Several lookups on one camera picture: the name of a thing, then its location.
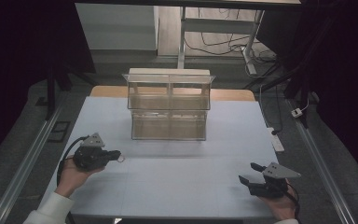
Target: white sleeve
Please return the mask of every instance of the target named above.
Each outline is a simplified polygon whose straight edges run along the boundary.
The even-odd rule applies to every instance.
[[[52,192],[45,203],[32,211],[23,224],[63,224],[74,201]]]
[[[275,224],[298,224],[296,219],[286,219],[279,222],[275,222]]]

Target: transparent storage box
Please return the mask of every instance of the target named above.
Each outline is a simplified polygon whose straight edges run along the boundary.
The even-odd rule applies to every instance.
[[[214,79],[205,75],[123,75],[132,139],[205,140]]]

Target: white wall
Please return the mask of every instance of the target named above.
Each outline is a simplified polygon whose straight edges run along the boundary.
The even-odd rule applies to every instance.
[[[90,49],[156,50],[158,7],[76,3]]]

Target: hand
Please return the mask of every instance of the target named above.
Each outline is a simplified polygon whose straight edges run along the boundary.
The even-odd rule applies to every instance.
[[[75,189],[79,188],[86,182],[89,176],[101,172],[103,169],[104,167],[89,172],[80,171],[72,160],[72,156],[69,156],[63,166],[60,184],[56,188],[55,192],[68,198],[75,191]]]
[[[293,197],[296,197],[293,189],[290,186],[288,187],[289,190],[287,190],[287,192],[291,194]],[[275,216],[276,219],[281,221],[281,220],[296,218],[295,215],[296,205],[287,196],[284,195],[283,197],[276,198],[276,199],[259,197],[259,199],[261,199],[264,203],[267,204],[267,206],[269,207],[269,209],[271,210],[272,214]]]

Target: person's arm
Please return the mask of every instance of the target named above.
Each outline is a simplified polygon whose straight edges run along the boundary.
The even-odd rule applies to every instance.
[[[62,169],[59,186],[49,195],[45,203],[40,204],[37,210],[31,212],[24,221],[24,224],[65,223],[65,218],[74,205],[69,196],[71,196],[75,189],[82,186],[89,176],[101,170],[103,168],[90,172],[82,172],[76,168],[71,158],[67,159]]]
[[[287,190],[289,194],[295,197],[295,193],[291,187]],[[287,196],[281,198],[269,199],[259,197],[271,210],[278,222],[275,224],[298,224],[296,220],[296,205]]]

